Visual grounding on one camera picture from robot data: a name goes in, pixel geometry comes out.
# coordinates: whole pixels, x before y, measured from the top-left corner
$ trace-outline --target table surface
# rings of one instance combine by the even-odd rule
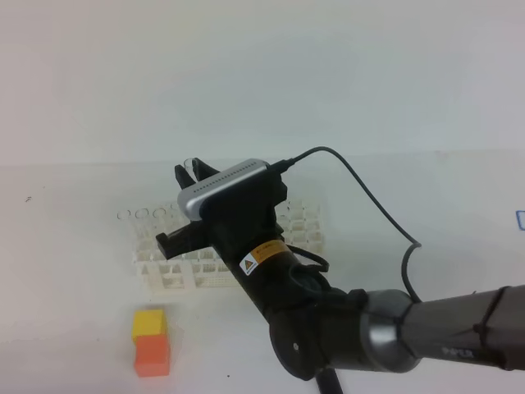
[[[423,243],[409,276],[423,300],[525,283],[525,165],[519,152],[349,158],[372,192]],[[174,200],[173,163],[1,167],[2,392],[315,393],[279,364],[267,324],[240,288],[153,298],[135,276],[116,213]],[[216,161],[224,168],[236,161]],[[328,279],[344,290],[402,288],[407,241],[350,174],[319,154],[284,175],[321,203]],[[166,378],[133,370],[134,310],[162,305],[174,360]],[[525,373],[424,360],[411,373],[340,371],[345,392],[493,393]]]

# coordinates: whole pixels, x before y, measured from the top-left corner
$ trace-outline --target warning label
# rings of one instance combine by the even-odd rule
[[[246,255],[246,257],[241,260],[239,266],[246,275],[249,275],[264,260],[269,259],[273,255],[281,252],[290,252],[290,249],[288,249],[283,241],[268,241],[259,245],[257,248],[252,250],[251,253]]]
[[[258,263],[251,254],[248,254],[244,259],[242,259],[239,266],[246,275],[249,275],[258,266]]]

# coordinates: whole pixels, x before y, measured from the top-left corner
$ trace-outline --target orange block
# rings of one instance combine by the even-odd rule
[[[170,374],[171,349],[166,334],[137,337],[135,371],[141,378]]]

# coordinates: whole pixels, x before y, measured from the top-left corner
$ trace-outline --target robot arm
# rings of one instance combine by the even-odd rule
[[[276,224],[275,206],[287,196],[281,173],[291,164],[251,159],[219,172],[194,159],[196,183],[177,166],[178,203],[192,222],[157,236],[167,259],[217,251],[268,321],[289,373],[342,392],[334,369],[403,373],[423,357],[525,369],[525,286],[418,302],[399,290],[345,293],[322,266],[301,264]],[[408,239],[411,251],[418,244]]]

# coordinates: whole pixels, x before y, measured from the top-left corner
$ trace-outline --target stacked blocks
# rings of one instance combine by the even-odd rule
[[[133,332],[136,345],[135,371],[141,378],[170,373],[171,349],[166,315],[162,309],[135,312]]]

